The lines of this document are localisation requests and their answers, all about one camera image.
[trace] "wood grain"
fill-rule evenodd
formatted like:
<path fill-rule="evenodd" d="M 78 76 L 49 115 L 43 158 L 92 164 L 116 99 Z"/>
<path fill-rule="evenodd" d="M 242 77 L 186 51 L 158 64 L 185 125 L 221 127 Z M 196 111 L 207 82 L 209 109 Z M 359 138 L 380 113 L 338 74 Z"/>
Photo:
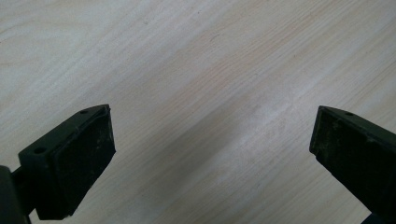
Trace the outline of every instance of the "wood grain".
<path fill-rule="evenodd" d="M 319 105 L 396 132 L 395 72 L 394 0 L 5 0 L 0 164 L 109 103 L 118 152 L 63 223 L 361 223 L 310 136 Z"/>

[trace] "wooden table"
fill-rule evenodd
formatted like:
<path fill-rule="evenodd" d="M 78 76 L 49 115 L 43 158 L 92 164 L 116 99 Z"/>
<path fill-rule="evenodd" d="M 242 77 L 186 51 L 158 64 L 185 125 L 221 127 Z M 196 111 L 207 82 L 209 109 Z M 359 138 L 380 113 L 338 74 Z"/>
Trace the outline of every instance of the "wooden table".
<path fill-rule="evenodd" d="M 319 105 L 396 132 L 396 1 L 4 0 L 0 78 L 12 170 L 112 108 L 118 152 L 62 223 L 361 223 L 308 147 Z"/>

